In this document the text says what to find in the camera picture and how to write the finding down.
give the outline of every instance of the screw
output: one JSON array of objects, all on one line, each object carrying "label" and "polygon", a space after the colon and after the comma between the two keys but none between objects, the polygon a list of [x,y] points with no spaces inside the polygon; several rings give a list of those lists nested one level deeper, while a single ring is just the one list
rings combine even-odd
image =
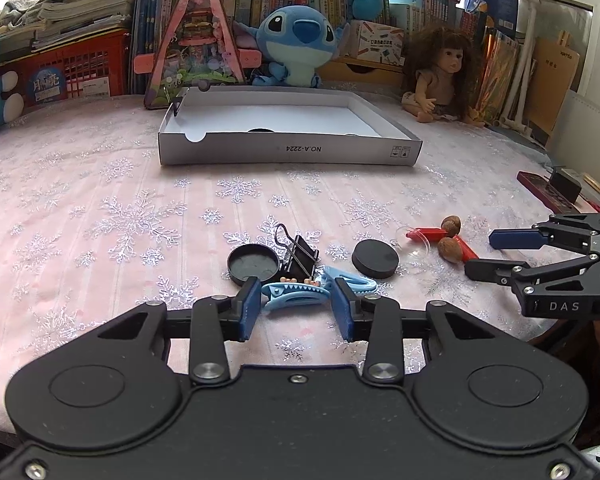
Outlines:
[{"label": "screw", "polygon": [[568,464],[556,464],[549,473],[551,480],[565,480],[571,474],[571,467]]},{"label": "screw", "polygon": [[398,375],[398,367],[391,363],[376,363],[369,367],[369,375],[381,381],[393,379]]},{"label": "screw", "polygon": [[293,383],[293,384],[304,384],[308,380],[309,380],[309,377],[307,377],[306,375],[300,375],[300,374],[292,375],[291,377],[289,377],[289,382]]},{"label": "screw", "polygon": [[193,374],[200,379],[217,379],[224,373],[224,367],[218,363],[200,363],[193,368]]},{"label": "screw", "polygon": [[38,462],[28,463],[24,468],[24,473],[31,478],[31,480],[45,480],[46,478],[46,469]]}]

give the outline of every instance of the doll's hair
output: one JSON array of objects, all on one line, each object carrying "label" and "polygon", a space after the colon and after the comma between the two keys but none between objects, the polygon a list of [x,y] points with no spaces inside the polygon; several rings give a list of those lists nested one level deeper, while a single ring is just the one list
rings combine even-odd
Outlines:
[{"label": "doll's hair", "polygon": [[471,40],[459,30],[436,25],[425,28],[411,40],[404,63],[404,89],[415,92],[416,72],[432,68],[443,48],[462,49],[462,68],[454,74],[455,95],[450,108],[453,113],[464,117],[469,110],[469,100],[474,91],[479,58]]}]

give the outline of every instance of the blue hair clip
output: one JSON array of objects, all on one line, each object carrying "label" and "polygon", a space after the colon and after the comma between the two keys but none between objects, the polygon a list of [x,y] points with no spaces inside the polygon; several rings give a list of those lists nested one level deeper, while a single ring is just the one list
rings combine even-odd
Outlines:
[{"label": "blue hair clip", "polygon": [[331,290],[336,278],[343,278],[356,296],[364,296],[378,290],[378,284],[371,278],[351,274],[346,270],[335,269],[334,267],[324,266],[322,268],[320,282],[324,288]]},{"label": "blue hair clip", "polygon": [[286,306],[306,306],[324,303],[329,299],[329,291],[321,286],[307,283],[279,282],[268,283],[262,293],[269,298],[263,310],[275,310]]}]

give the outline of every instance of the doll's face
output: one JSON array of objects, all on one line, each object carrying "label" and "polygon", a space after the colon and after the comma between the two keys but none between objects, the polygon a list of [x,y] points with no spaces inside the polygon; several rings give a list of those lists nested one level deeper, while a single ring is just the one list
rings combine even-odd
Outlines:
[{"label": "doll's face", "polygon": [[438,54],[436,65],[449,74],[460,72],[462,68],[462,49],[442,48],[440,54]]}]

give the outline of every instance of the black cap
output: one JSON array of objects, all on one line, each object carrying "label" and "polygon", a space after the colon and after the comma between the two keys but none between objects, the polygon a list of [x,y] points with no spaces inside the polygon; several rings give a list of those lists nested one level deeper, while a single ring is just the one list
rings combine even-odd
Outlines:
[{"label": "black cap", "polygon": [[398,267],[398,253],[380,240],[362,240],[353,249],[351,262],[370,278],[382,280],[393,276]]},{"label": "black cap", "polygon": [[250,277],[259,278],[263,285],[272,283],[280,270],[280,259],[276,251],[261,244],[246,244],[236,247],[226,260],[231,281],[243,286]]}]

